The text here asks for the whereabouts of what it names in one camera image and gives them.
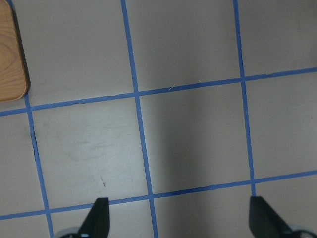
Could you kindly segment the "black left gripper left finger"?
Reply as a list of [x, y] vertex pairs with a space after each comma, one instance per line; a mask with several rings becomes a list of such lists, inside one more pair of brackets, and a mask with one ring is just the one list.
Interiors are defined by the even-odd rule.
[[80, 238], [107, 238], [109, 230], [109, 200], [108, 198], [97, 198], [82, 223], [78, 236]]

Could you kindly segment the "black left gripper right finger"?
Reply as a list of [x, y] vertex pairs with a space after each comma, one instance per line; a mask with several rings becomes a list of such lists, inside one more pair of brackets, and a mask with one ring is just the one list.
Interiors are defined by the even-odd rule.
[[261, 196], [250, 197], [249, 229], [255, 238], [292, 236], [292, 229]]

